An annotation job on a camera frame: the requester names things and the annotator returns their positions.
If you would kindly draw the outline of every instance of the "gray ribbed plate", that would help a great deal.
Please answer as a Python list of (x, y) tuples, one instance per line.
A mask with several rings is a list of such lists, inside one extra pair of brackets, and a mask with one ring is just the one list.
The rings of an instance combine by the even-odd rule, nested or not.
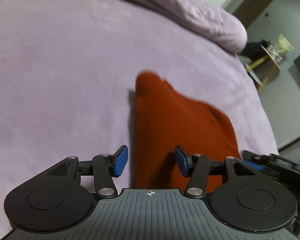
[(114, 199), (98, 202), (79, 225), (57, 233), (36, 234), (16, 229), (6, 240), (231, 239), (297, 240), (286, 229), (265, 234), (237, 231), (219, 222), (201, 200), (177, 189), (125, 189)]

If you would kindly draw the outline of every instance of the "crosshair symbol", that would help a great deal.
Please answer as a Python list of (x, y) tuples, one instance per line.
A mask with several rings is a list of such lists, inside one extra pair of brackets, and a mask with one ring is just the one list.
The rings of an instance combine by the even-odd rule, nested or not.
[(149, 196), (153, 196), (154, 194), (157, 194), (157, 193), (155, 193), (155, 192), (153, 192), (153, 191), (149, 191), (149, 192), (147, 192), (146, 194), (148, 194)]

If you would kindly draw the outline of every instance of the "red-orange fabric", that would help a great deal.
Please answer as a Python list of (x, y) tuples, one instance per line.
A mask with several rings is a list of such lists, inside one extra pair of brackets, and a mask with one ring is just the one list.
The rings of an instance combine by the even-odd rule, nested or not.
[[(226, 156), (240, 158), (229, 118), (216, 108), (186, 98), (154, 73), (142, 73), (136, 81), (134, 105), (134, 154), (132, 188), (179, 188), (184, 178), (173, 152), (181, 145), (189, 154), (201, 153), (213, 161)], [(221, 185), (210, 176), (207, 192)]]

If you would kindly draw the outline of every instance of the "bed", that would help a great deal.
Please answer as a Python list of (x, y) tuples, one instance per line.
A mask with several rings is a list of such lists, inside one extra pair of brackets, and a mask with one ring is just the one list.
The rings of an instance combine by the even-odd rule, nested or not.
[[(0, 0), (0, 238), (11, 229), (3, 201), (17, 185), (67, 156), (133, 145), (143, 70), (223, 111), (240, 151), (277, 154), (235, 54), (245, 42), (237, 19), (199, 0)], [(129, 162), (115, 184), (129, 187)], [(82, 185), (93, 190), (91, 178)]]

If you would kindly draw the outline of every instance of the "wooden panel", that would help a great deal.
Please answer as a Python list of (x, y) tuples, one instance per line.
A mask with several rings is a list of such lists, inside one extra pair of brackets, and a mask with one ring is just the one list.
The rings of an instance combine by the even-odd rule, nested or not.
[(244, 0), (234, 12), (247, 29), (273, 0)]

